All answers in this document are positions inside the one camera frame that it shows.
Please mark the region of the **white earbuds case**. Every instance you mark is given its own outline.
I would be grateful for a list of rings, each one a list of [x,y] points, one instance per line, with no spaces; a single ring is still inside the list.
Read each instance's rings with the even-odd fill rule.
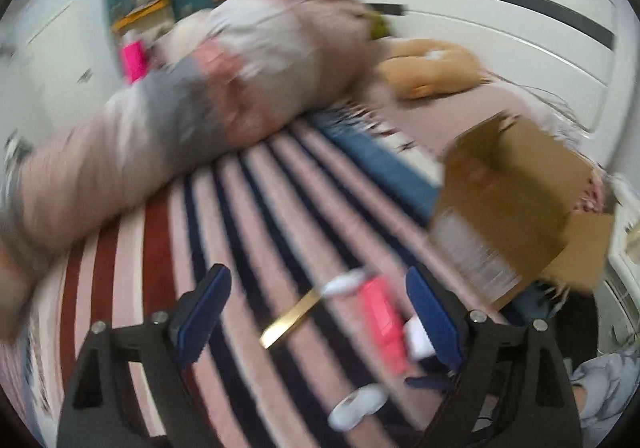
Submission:
[[[412,361],[418,362],[436,355],[435,348],[417,316],[405,323],[404,338],[408,357]]]

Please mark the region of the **pink highlighter pen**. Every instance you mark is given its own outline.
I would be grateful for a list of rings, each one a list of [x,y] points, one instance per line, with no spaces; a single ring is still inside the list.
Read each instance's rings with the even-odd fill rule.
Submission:
[[[404,324],[382,277],[368,279],[358,290],[358,299],[371,340],[390,372],[400,376],[409,370]]]

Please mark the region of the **gold flat bar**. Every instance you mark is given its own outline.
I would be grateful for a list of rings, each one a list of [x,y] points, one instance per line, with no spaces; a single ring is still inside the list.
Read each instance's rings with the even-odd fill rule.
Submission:
[[[293,331],[305,317],[314,309],[319,301],[322,300],[321,294],[317,290],[311,290],[305,294],[293,307],[288,309],[282,316],[274,320],[267,329],[260,335],[260,344],[265,350],[269,350],[274,344],[277,344],[285,335]]]

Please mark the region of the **white oval cap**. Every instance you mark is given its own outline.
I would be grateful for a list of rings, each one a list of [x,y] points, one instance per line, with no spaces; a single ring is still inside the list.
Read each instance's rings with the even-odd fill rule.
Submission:
[[[339,297],[356,293],[364,283],[372,278],[370,272],[357,268],[337,275],[319,290],[322,298]]]

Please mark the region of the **white tape roll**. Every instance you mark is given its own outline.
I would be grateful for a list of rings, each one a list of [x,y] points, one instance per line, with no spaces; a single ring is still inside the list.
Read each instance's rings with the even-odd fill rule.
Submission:
[[[341,400],[328,416],[329,427],[336,432],[348,432],[368,416],[374,416],[388,400],[387,390],[380,384],[359,387]]]

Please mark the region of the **brown cardboard box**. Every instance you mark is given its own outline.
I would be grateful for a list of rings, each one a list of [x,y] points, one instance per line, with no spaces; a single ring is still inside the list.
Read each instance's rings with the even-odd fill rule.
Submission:
[[[594,168],[525,117],[498,113],[457,137],[428,237],[501,309],[532,283],[590,292],[614,217],[579,208]]]

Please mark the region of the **striped pink fleece blanket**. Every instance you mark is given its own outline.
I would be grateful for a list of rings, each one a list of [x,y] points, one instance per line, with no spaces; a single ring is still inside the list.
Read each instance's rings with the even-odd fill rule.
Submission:
[[[172,182],[55,266],[21,337],[2,347],[6,398],[36,443],[54,446],[90,325],[138,324],[223,264],[230,298],[186,387],[224,446],[413,446],[439,396],[390,372],[356,298],[317,305],[271,350],[259,338],[313,286],[350,269],[382,275],[402,316],[412,312],[410,266],[459,282],[426,237],[435,156],[381,117],[335,111]],[[333,431],[333,408],[369,384],[387,390],[386,405],[351,431]]]

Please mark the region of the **pink ribbed bed sheet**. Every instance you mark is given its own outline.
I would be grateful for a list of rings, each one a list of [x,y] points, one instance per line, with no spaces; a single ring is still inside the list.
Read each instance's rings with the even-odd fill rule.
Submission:
[[[501,80],[451,96],[418,101],[399,100],[386,82],[378,80],[372,85],[368,100],[384,122],[436,156],[466,130],[501,112],[530,119],[567,148],[585,151],[586,137],[574,123],[533,93]]]

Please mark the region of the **tan plush dog toy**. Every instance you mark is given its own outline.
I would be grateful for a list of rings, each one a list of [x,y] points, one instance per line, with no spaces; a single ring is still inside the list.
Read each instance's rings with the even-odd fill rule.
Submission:
[[[378,74],[404,101],[449,96],[490,82],[480,60],[468,49],[423,38],[392,41]]]

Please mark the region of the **magenta gift bag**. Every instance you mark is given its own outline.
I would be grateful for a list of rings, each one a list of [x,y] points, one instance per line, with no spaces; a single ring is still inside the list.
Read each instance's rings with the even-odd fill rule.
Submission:
[[[120,59],[122,59],[122,68],[129,84],[134,84],[149,72],[143,42],[140,39],[126,42],[120,49]]]

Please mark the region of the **rolled pink grey duvet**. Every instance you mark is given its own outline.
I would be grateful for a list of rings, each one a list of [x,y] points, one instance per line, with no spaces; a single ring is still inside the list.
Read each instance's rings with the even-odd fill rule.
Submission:
[[[226,0],[160,38],[160,66],[6,164],[1,335],[58,257],[177,176],[341,100],[378,63],[358,0]]]

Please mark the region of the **green plush toy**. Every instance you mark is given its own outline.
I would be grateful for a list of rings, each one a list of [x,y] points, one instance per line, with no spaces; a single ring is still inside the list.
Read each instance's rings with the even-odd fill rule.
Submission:
[[[386,18],[380,12],[371,11],[368,12],[371,22],[371,38],[378,40],[386,37],[390,37],[392,31],[388,25]]]

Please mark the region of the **yellow shelf unit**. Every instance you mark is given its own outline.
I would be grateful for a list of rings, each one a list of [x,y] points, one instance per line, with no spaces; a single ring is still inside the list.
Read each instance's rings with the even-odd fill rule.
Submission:
[[[113,34],[125,35],[128,30],[145,32],[154,27],[171,26],[176,22],[171,0],[154,0],[143,7],[134,9],[115,21],[111,26]]]

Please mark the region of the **white bed headboard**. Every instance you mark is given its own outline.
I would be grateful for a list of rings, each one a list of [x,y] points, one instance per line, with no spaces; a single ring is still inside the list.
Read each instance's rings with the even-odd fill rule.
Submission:
[[[361,0],[394,35],[471,50],[574,123],[608,165],[634,103],[639,21],[628,0]]]

